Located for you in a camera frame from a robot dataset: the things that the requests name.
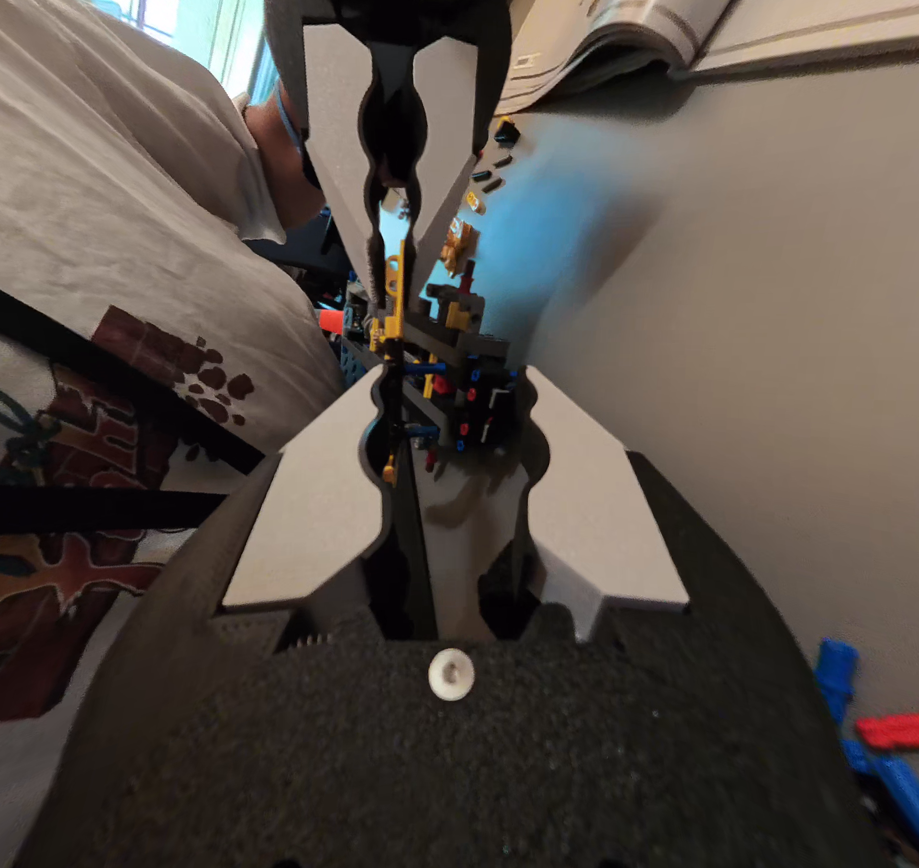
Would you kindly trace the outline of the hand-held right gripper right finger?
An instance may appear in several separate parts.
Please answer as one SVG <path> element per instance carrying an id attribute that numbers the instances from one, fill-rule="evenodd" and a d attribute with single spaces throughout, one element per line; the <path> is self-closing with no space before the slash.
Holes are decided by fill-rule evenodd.
<path id="1" fill-rule="evenodd" d="M 568 610 L 578 642 L 603 612 L 683 612 L 690 599 L 623 443 L 539 369 L 521 373 L 531 396 L 522 459 L 523 537 L 534 553 L 525 585 Z"/>

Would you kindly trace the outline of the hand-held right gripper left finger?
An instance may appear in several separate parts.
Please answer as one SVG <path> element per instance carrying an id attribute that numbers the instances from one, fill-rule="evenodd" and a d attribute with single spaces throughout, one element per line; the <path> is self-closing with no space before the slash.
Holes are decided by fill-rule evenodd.
<path id="1" fill-rule="evenodd" d="M 281 460 L 223 598 L 226 609 L 306 601 L 383 529 L 383 495 L 365 440 L 380 409 L 374 367 L 280 452 Z"/>

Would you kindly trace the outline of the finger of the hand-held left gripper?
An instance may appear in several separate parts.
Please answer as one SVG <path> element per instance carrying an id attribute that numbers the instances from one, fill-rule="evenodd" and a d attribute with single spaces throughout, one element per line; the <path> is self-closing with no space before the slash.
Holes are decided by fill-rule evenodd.
<path id="1" fill-rule="evenodd" d="M 424 130 L 410 194 L 415 246 L 410 303 L 423 293 L 468 187 L 474 163 L 477 63 L 477 47 L 447 36 L 420 49 L 414 58 L 413 85 Z"/>
<path id="2" fill-rule="evenodd" d="M 351 265 L 378 308 L 385 305 L 379 205 L 370 198 L 372 161 L 363 135 L 375 86 L 370 49 L 340 24 L 305 24 L 306 151 Z"/>

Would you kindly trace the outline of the yellow lego panel piece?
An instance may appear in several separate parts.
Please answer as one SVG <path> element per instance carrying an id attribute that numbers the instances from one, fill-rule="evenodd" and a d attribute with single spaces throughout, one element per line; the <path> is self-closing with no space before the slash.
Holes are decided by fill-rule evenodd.
<path id="1" fill-rule="evenodd" d="M 386 303 L 381 315 L 370 323 L 370 349 L 391 367 L 404 362 L 405 249 L 406 240 L 402 240 L 398 252 L 385 260 Z"/>

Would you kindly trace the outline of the lego car chassis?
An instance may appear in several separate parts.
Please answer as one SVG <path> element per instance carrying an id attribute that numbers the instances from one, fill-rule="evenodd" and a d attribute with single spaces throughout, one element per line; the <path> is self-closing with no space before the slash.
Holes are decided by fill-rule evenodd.
<path id="1" fill-rule="evenodd" d="M 440 431 L 436 442 L 403 438 L 426 453 L 428 472 L 450 454 L 500 451 L 515 425 L 517 373 L 507 366 L 509 342 L 482 332 L 486 302 L 472 290 L 475 269 L 475 260 L 466 260 L 456 284 L 428 284 L 418 310 L 405 313 L 404 363 L 447 365 L 442 376 L 404 374 L 404 425 L 432 424 Z M 380 481 L 389 455 L 382 377 L 371 384 L 382 407 L 365 440 L 371 473 Z"/>

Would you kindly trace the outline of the person's left forearm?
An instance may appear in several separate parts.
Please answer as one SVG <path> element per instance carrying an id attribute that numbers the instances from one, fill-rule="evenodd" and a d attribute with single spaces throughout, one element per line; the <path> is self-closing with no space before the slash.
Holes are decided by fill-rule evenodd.
<path id="1" fill-rule="evenodd" d="M 287 105 L 299 125 L 287 90 L 286 94 Z M 273 93 L 262 104 L 248 105 L 244 121 L 258 147 L 262 171 L 283 231 L 295 231 L 308 224 L 326 206 L 325 194 L 307 177 L 303 152 L 297 150 L 283 127 Z"/>

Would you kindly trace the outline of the pile of yellow lego pieces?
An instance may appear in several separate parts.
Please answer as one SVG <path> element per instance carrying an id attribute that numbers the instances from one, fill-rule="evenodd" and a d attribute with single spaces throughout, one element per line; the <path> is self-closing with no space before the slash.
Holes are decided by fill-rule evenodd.
<path id="1" fill-rule="evenodd" d="M 465 204 L 473 214 L 485 213 L 482 198 L 475 192 L 469 191 L 465 197 Z M 468 221 L 456 216 L 451 220 L 448 234 L 441 248 L 439 260 L 450 277 L 456 277 L 464 269 L 467 259 L 467 250 L 471 245 L 475 228 Z"/>

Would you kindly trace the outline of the pile of red blue lego pins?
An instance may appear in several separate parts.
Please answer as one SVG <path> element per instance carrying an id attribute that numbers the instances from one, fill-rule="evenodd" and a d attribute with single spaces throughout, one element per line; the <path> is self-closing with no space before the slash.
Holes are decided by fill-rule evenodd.
<path id="1" fill-rule="evenodd" d="M 813 675 L 886 858 L 892 866 L 917 866 L 918 774 L 909 757 L 917 756 L 918 715 L 861 717 L 854 722 L 852 735 L 845 736 L 859 660 L 855 647 L 825 637 Z"/>

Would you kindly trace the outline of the blue wristband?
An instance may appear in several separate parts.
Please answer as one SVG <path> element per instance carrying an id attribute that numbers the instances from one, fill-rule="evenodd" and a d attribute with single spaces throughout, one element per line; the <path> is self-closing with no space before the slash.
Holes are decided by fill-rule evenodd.
<path id="1" fill-rule="evenodd" d="M 288 107 L 289 97 L 286 94 L 286 90 L 280 78 L 275 82 L 273 99 L 277 107 L 281 123 L 285 128 L 288 136 L 291 138 L 291 142 L 298 151 L 303 152 L 303 135 L 299 125 L 296 122 L 296 119 L 293 117 Z"/>

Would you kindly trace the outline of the person's white printed shirt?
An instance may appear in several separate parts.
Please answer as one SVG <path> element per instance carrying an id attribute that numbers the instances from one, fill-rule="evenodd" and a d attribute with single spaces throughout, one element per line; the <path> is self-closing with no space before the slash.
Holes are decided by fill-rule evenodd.
<path id="1" fill-rule="evenodd" d="M 83 0 L 1 0 L 2 293 L 273 453 L 342 394 L 244 114 Z M 2 866 L 88 683 L 192 530 L 2 534 Z"/>

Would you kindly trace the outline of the instruction booklet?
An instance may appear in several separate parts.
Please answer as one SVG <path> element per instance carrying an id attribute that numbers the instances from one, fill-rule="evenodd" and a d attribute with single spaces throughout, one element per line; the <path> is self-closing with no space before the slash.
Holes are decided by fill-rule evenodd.
<path id="1" fill-rule="evenodd" d="M 661 62 L 677 79 L 917 50 L 918 0 L 509 0 L 497 116 Z"/>

